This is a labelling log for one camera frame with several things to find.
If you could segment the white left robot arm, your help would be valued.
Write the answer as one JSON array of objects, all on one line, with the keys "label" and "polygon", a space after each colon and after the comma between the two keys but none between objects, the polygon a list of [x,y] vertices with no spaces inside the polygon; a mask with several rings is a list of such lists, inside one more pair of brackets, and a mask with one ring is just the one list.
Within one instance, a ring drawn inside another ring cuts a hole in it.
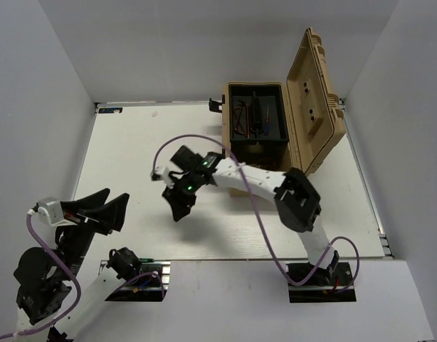
[{"label": "white left robot arm", "polygon": [[19,283],[14,341],[72,341],[61,323],[78,322],[81,312],[96,309],[116,286],[139,280],[141,262],[126,247],[110,251],[88,289],[77,279],[94,236],[123,228],[130,196],[109,200],[109,195],[104,188],[74,201],[47,197],[28,211],[26,226],[38,244],[22,254],[14,271]]}]

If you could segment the brown hex key long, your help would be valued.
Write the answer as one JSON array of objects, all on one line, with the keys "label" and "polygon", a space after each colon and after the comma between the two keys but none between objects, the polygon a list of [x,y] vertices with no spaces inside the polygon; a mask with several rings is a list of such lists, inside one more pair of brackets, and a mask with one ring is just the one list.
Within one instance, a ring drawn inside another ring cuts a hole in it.
[{"label": "brown hex key long", "polygon": [[241,124],[241,114],[243,111],[243,104],[239,103],[232,111],[233,131],[239,135],[244,135],[243,126]]}]

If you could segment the tan plastic toolbox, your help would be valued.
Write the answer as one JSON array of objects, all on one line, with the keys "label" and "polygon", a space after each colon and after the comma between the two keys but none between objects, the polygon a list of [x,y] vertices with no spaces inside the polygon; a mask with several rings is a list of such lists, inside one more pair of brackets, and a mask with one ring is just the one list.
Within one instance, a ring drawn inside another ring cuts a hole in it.
[{"label": "tan plastic toolbox", "polygon": [[[230,141],[227,102],[232,83],[281,86],[288,142],[242,145]],[[330,82],[322,40],[311,28],[303,34],[284,83],[227,83],[220,101],[209,100],[209,110],[222,116],[223,144],[240,162],[264,170],[288,171],[296,167],[311,175],[345,134],[344,112]]]}]

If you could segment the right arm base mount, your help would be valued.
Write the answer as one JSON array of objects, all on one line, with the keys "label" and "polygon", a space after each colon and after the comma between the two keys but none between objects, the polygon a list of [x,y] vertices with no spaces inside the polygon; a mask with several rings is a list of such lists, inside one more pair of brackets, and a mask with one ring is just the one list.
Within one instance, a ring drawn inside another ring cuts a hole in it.
[{"label": "right arm base mount", "polygon": [[348,262],[340,262],[330,278],[321,275],[320,270],[302,286],[288,284],[289,302],[292,304],[356,302],[352,270]]}]

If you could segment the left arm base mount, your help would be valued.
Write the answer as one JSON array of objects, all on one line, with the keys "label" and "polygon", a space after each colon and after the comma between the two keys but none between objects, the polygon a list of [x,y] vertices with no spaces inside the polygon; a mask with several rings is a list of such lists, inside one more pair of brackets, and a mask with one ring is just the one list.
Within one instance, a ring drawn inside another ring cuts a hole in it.
[{"label": "left arm base mount", "polygon": [[131,284],[112,292],[107,302],[162,302],[161,288],[167,294],[169,287],[171,262],[142,259],[142,273],[153,273],[154,276],[143,276],[134,280]]}]

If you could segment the red blue handled screwdriver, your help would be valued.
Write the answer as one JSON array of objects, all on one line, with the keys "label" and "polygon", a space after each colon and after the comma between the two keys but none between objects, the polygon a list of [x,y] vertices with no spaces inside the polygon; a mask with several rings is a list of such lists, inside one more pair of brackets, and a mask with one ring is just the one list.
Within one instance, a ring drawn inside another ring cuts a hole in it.
[{"label": "red blue handled screwdriver", "polygon": [[263,124],[263,134],[264,136],[268,136],[270,131],[270,121],[269,121],[269,105],[266,108],[265,120]]}]

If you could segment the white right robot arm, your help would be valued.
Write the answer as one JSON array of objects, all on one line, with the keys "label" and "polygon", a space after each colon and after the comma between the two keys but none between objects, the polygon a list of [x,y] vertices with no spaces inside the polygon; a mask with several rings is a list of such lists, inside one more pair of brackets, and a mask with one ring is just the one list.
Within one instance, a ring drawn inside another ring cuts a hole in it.
[{"label": "white right robot arm", "polygon": [[299,236],[307,252],[310,270],[298,284],[306,284],[310,279],[328,284],[337,277],[339,255],[322,225],[320,196],[301,170],[263,170],[215,152],[201,156],[185,145],[171,161],[178,171],[157,168],[153,176],[166,185],[162,196],[172,209],[174,221],[190,214],[196,192],[206,185],[261,197],[275,205],[281,223]]}]

